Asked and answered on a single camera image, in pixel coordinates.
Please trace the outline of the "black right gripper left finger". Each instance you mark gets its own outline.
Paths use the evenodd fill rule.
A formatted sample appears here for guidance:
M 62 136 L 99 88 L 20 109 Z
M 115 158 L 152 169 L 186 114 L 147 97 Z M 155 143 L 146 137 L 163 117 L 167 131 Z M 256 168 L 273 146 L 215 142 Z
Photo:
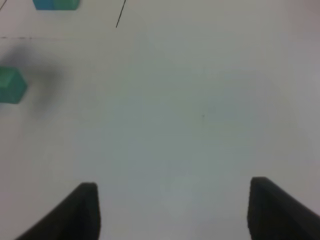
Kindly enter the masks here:
M 98 185 L 84 182 L 19 240 L 98 240 L 101 214 Z

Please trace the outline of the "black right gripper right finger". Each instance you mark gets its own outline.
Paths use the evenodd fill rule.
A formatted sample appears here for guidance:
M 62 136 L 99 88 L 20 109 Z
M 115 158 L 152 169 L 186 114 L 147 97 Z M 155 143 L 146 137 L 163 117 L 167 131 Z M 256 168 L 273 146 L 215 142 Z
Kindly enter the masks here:
M 247 226 L 252 240 L 320 238 L 320 216 L 266 177 L 250 181 Z

